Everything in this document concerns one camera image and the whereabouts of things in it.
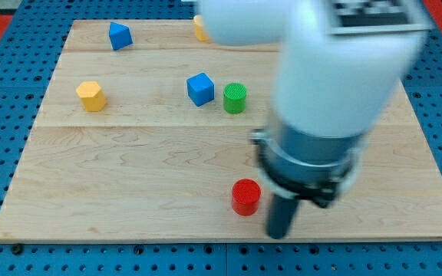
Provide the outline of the yellow block behind arm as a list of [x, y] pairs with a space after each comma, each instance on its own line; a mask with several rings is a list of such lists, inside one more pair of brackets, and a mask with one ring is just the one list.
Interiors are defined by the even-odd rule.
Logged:
[[207, 34], [206, 29], [204, 27], [203, 17], [201, 15], [195, 15], [193, 17], [193, 24], [194, 24], [194, 34], [196, 36], [196, 39], [202, 42], [208, 41], [209, 35]]

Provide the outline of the grey black end effector mount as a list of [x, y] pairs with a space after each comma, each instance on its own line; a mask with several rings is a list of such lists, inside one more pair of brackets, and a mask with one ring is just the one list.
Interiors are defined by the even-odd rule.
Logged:
[[273, 114], [250, 134], [259, 175], [274, 200], [330, 206], [357, 181], [362, 135], [315, 136]]

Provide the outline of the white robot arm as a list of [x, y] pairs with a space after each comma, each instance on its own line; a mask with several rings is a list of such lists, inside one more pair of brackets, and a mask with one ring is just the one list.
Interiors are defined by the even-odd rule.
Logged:
[[217, 44], [281, 45], [268, 121], [251, 140], [272, 191], [266, 232], [284, 238], [302, 200], [325, 208], [355, 183], [430, 19], [416, 1], [202, 0], [197, 11]]

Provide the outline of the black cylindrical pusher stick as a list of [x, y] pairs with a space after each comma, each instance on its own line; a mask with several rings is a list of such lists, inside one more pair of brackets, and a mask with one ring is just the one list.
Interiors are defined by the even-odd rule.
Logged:
[[266, 234], [274, 239], [287, 236], [298, 207], [298, 199], [287, 199], [273, 194], [266, 220]]

